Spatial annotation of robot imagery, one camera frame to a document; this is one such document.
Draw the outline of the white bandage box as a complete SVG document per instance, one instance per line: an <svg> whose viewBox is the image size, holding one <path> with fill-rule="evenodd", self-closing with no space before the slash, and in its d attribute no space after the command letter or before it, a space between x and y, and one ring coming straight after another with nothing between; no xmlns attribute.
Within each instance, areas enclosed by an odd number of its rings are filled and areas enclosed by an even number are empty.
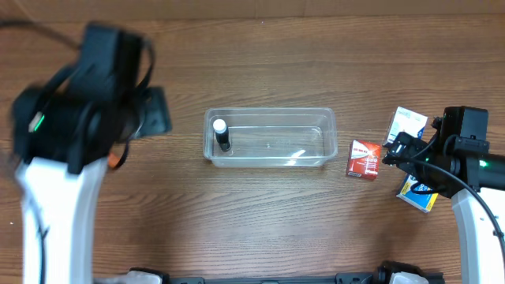
<svg viewBox="0 0 505 284"><path fill-rule="evenodd" d="M383 146L390 146L400 132L408 133L416 138L422 138L427 120L428 118L423 114L399 106L392 116Z"/></svg>

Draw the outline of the orange tube white cap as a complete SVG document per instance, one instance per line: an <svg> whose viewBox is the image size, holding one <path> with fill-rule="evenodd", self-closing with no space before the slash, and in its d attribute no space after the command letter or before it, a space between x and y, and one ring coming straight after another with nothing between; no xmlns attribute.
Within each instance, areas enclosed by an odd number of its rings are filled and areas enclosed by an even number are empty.
<svg viewBox="0 0 505 284"><path fill-rule="evenodd" d="M120 162L120 158L114 153L110 153L107 157L107 164L110 168L115 168Z"/></svg>

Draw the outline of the black tube white cap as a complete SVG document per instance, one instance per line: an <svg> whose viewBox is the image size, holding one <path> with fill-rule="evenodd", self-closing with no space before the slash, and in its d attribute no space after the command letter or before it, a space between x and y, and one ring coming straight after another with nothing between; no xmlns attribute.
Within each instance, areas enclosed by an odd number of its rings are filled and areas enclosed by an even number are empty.
<svg viewBox="0 0 505 284"><path fill-rule="evenodd" d="M222 119L216 119L212 127L215 133L215 139L221 151L229 151L231 149L230 133L226 122Z"/></svg>

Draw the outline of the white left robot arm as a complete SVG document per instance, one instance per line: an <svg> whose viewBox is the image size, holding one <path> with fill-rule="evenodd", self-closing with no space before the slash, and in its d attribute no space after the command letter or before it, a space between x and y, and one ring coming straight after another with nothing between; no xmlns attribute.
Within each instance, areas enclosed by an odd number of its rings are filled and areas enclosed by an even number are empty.
<svg viewBox="0 0 505 284"><path fill-rule="evenodd" d="M172 129L164 90L140 75L151 40L90 23L77 60L12 105L13 173L21 190L23 280L92 283L95 211L103 179L127 154L116 144Z"/></svg>

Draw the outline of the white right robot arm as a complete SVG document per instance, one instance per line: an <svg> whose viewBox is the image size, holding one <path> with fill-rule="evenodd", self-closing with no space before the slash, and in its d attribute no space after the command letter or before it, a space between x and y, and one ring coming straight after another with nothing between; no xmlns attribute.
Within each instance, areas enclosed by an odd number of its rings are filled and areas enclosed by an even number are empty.
<svg viewBox="0 0 505 284"><path fill-rule="evenodd" d="M449 106L432 123L430 141L400 131L383 163L412 177L409 191L451 201L464 283L504 281L504 157L490 153L488 111Z"/></svg>

